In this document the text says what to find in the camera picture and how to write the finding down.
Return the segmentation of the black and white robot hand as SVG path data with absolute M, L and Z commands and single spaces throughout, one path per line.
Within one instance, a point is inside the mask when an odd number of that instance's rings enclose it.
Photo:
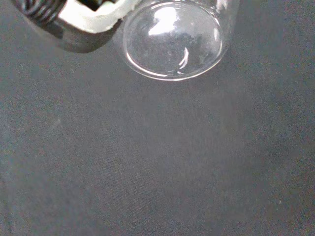
M 137 0 L 13 0 L 12 5 L 42 38 L 75 53 L 106 44 Z

